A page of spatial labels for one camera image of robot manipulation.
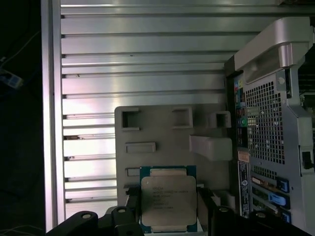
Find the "ventilation holes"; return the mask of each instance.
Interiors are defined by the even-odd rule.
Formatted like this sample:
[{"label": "ventilation holes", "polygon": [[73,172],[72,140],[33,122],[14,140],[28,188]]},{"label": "ventilation holes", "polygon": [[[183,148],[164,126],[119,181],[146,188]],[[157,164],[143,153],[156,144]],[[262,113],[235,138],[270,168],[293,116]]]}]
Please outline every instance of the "ventilation holes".
[{"label": "ventilation holes", "polygon": [[285,164],[281,98],[274,83],[247,91],[246,103],[251,157]]}]

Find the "rectangular slot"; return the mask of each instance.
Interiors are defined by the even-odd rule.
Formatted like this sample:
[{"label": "rectangular slot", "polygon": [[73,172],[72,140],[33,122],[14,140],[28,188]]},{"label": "rectangular slot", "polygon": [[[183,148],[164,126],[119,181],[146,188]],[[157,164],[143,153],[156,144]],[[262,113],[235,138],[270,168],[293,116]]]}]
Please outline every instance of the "rectangular slot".
[{"label": "rectangular slot", "polygon": [[241,109],[236,109],[236,118],[241,118]]},{"label": "rectangular slot", "polygon": [[174,108],[172,116],[173,129],[189,129],[193,127],[191,107]]},{"label": "rectangular slot", "polygon": [[292,97],[292,88],[291,88],[290,69],[285,69],[284,74],[285,74],[286,97],[291,98]]},{"label": "rectangular slot", "polygon": [[260,210],[265,210],[271,214],[277,214],[277,212],[274,209],[271,209],[270,207],[266,206],[264,203],[260,202],[259,200],[257,200],[256,198],[252,198],[252,204],[259,208]]},{"label": "rectangular slot", "polygon": [[241,103],[245,102],[245,93],[243,91],[243,88],[240,88],[240,99],[241,99]]},{"label": "rectangular slot", "polygon": [[140,130],[138,108],[122,111],[122,130],[123,131]]},{"label": "rectangular slot", "polygon": [[240,102],[239,94],[235,94],[235,103],[238,104]]},{"label": "rectangular slot", "polygon": [[210,114],[208,118],[208,127],[210,128],[231,128],[231,114],[229,111],[220,111]]},{"label": "rectangular slot", "polygon": [[314,167],[314,164],[312,163],[310,151],[302,152],[302,160],[303,160],[303,168],[305,170],[309,170]]},{"label": "rectangular slot", "polygon": [[258,190],[257,188],[255,187],[252,187],[252,193],[255,194],[256,196],[260,197],[261,199],[265,200],[265,201],[268,201],[269,198],[268,198],[268,194]]},{"label": "rectangular slot", "polygon": [[126,153],[153,153],[156,151],[155,143],[127,143]]}]

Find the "screw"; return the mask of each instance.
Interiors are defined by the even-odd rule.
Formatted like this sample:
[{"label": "screw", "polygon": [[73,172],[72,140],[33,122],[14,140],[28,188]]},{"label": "screw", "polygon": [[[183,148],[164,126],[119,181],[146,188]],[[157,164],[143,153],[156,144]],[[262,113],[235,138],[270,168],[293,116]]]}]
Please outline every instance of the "screw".
[{"label": "screw", "polygon": [[262,212],[258,212],[256,213],[256,216],[259,217],[259,218],[266,218],[266,215]]},{"label": "screw", "polygon": [[228,209],[225,208],[225,207],[220,207],[220,208],[219,208],[219,211],[221,211],[221,212],[228,212]]},{"label": "screw", "polygon": [[85,215],[82,215],[82,218],[83,219],[89,219],[91,217],[91,215],[90,214],[85,214]]}]

